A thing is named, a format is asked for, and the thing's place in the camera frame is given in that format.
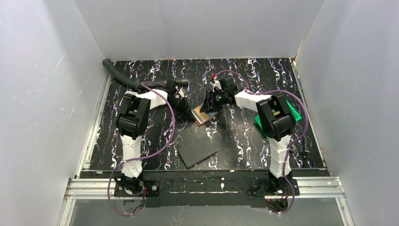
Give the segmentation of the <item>brown leather card holder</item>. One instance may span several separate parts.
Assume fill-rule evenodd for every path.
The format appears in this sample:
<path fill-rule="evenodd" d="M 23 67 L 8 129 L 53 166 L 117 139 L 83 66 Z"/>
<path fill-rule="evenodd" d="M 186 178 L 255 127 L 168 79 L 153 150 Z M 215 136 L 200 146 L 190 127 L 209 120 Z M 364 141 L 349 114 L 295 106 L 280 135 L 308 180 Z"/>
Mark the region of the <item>brown leather card holder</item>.
<path fill-rule="evenodd" d="M 203 126 L 208 121 L 210 121 L 211 119 L 213 119 L 214 117 L 216 117 L 217 115 L 219 115 L 222 112 L 222 110 L 217 111 L 217 112 L 208 112 L 208 113 L 201 112 L 200 111 L 201 107 L 202 107 L 202 105 L 199 105 L 192 110 L 192 115 L 195 119 L 195 123 L 199 127 Z"/>

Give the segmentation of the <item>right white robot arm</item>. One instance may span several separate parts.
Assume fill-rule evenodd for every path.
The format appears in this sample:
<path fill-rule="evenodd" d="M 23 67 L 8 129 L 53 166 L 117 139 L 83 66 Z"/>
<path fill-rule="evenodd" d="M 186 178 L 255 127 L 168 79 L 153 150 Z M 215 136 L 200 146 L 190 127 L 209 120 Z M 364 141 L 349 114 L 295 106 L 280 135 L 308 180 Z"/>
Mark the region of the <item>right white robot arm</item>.
<path fill-rule="evenodd" d="M 223 105 L 229 104 L 256 112 L 271 149 L 269 188 L 277 191 L 286 186 L 292 179 L 288 144 L 296 125 L 296 119 L 286 99 L 282 95 L 254 94 L 239 89 L 233 78 L 218 79 L 213 76 L 209 82 L 212 88 L 206 91 L 199 111 L 217 112 Z"/>

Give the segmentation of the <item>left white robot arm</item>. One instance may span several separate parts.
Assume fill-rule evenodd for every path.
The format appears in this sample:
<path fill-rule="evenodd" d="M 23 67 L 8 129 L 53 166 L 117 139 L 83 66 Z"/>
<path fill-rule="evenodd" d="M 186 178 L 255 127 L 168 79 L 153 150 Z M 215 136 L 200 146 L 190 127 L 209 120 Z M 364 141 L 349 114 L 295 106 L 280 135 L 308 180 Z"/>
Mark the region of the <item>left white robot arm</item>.
<path fill-rule="evenodd" d="M 123 96 L 116 118 L 123 146 L 123 162 L 118 165 L 121 177 L 115 179 L 120 187 L 136 192 L 143 186 L 139 179 L 144 159 L 141 156 L 142 136 L 148 127 L 150 111 L 163 105 L 168 106 L 172 116 L 170 137 L 174 136 L 177 117 L 193 120 L 184 92 L 176 80 L 167 80 L 160 88 L 150 88 L 143 94 L 127 91 Z"/>

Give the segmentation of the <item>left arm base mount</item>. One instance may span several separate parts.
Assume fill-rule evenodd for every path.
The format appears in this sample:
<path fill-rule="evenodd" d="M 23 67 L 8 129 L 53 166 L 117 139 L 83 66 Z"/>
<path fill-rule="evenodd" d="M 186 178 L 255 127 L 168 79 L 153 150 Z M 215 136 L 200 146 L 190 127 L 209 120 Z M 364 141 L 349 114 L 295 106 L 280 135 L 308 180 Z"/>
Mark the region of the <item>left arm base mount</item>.
<path fill-rule="evenodd" d="M 113 181 L 115 182 L 115 197 L 138 198 L 138 200 L 128 201 L 140 202 L 134 209 L 127 210 L 127 213 L 136 214 L 145 207 L 146 198 L 158 197 L 160 194 L 160 182 L 157 180 L 144 180 L 142 175 L 139 178 L 129 178 L 122 174 L 119 178 L 114 177 Z"/>

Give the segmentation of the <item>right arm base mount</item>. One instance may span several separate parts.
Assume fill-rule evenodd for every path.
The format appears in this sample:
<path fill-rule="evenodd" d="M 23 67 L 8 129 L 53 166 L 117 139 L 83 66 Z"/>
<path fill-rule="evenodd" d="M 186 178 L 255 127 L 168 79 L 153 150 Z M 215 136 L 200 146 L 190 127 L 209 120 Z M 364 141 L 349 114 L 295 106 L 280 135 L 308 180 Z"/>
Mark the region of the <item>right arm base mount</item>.
<path fill-rule="evenodd" d="M 247 195 L 265 198 L 266 208 L 271 213 L 282 214 L 292 205 L 290 198 L 300 195 L 299 185 L 295 179 L 288 183 L 284 178 L 278 180 L 251 180 Z"/>

